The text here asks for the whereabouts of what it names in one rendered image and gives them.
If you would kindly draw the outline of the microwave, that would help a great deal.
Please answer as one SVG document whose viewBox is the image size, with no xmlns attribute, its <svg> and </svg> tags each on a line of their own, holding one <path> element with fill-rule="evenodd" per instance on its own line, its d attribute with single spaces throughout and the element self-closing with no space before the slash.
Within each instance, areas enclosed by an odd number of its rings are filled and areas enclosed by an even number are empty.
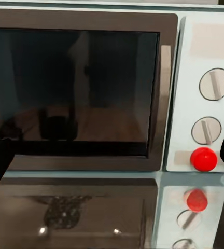
<svg viewBox="0 0 224 249">
<path fill-rule="evenodd" d="M 224 5 L 0 0 L 6 172 L 224 174 Z"/>
</svg>

